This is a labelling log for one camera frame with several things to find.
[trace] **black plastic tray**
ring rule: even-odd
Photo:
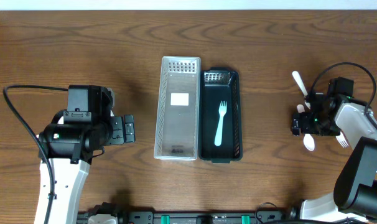
[[[230,163],[243,156],[241,135],[240,82],[238,73],[211,68],[201,73],[199,156],[214,163]],[[215,146],[220,101],[227,102],[220,146]]]

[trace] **spoon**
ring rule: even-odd
[[[302,78],[299,75],[299,72],[298,71],[293,71],[292,72],[292,76],[294,77],[294,80],[298,84],[300,90],[302,90],[303,95],[306,97],[307,96],[306,87],[305,87],[305,84],[302,81]],[[305,101],[305,104],[308,107],[308,109],[310,109],[310,103],[308,103],[308,102]]]
[[[297,105],[296,108],[298,110],[298,113],[305,112],[305,107],[303,105]],[[305,137],[303,138],[303,144],[309,151],[313,151],[315,148],[314,138],[310,134],[305,134]]]

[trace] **wooden table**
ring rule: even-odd
[[[196,56],[202,69],[240,73],[244,157],[231,164],[153,158],[161,58]],[[316,137],[307,151],[290,132],[303,97],[327,66],[357,62],[377,80],[377,11],[62,11],[0,12],[0,223],[32,223],[39,195],[38,149],[6,106],[13,83],[91,84],[116,93],[115,114],[133,114],[134,144],[110,146],[94,159],[80,210],[102,202],[158,211],[288,207],[333,190],[351,149]],[[343,66],[329,79],[355,80],[368,100],[371,82]],[[13,90],[11,100],[37,133],[67,105],[65,93]],[[377,96],[373,103],[377,117]]]

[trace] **fork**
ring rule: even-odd
[[[219,106],[219,124],[218,129],[216,130],[216,136],[215,136],[215,145],[220,146],[221,145],[221,136],[223,132],[223,117],[225,116],[227,112],[227,102],[226,101],[220,101]]]
[[[349,144],[348,144],[348,142],[346,141],[345,136],[343,135],[342,132],[340,132],[340,135],[336,136],[336,139],[338,140],[339,144],[340,144],[342,147],[349,147]]]

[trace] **white label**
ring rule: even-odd
[[[188,106],[189,94],[188,93],[171,93],[170,105],[171,106]]]

